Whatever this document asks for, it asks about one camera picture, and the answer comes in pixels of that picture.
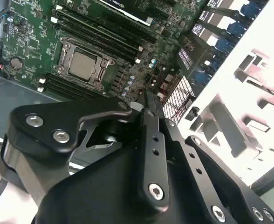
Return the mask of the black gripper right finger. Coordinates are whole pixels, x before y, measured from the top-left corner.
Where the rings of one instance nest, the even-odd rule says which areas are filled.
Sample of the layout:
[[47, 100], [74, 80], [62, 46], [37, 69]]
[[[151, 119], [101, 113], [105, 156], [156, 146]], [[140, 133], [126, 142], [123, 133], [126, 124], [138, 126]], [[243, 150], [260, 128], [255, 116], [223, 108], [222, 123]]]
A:
[[163, 194], [160, 224], [274, 224], [274, 211], [199, 138], [184, 139], [151, 91], [146, 115], [156, 131], [149, 170], [153, 193]]

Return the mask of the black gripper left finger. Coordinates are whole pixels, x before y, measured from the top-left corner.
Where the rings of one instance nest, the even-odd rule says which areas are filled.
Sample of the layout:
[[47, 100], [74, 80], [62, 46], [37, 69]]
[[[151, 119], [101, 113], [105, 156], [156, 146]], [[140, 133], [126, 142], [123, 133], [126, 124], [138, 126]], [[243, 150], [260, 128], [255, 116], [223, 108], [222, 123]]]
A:
[[46, 194], [69, 177], [73, 156], [116, 143], [137, 145], [141, 153], [137, 193], [150, 208], [170, 204], [164, 135], [158, 96], [144, 93], [136, 103], [98, 98], [26, 105], [9, 116], [0, 160], [4, 177], [18, 180], [40, 205]]

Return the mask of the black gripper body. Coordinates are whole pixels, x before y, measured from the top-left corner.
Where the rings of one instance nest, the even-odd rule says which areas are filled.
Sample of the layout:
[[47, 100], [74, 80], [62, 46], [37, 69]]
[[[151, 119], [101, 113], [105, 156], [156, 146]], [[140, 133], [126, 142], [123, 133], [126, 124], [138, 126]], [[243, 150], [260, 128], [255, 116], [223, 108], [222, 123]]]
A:
[[157, 177], [149, 170], [154, 128], [142, 128], [139, 146], [100, 159], [54, 186], [39, 206], [38, 224], [159, 224]]

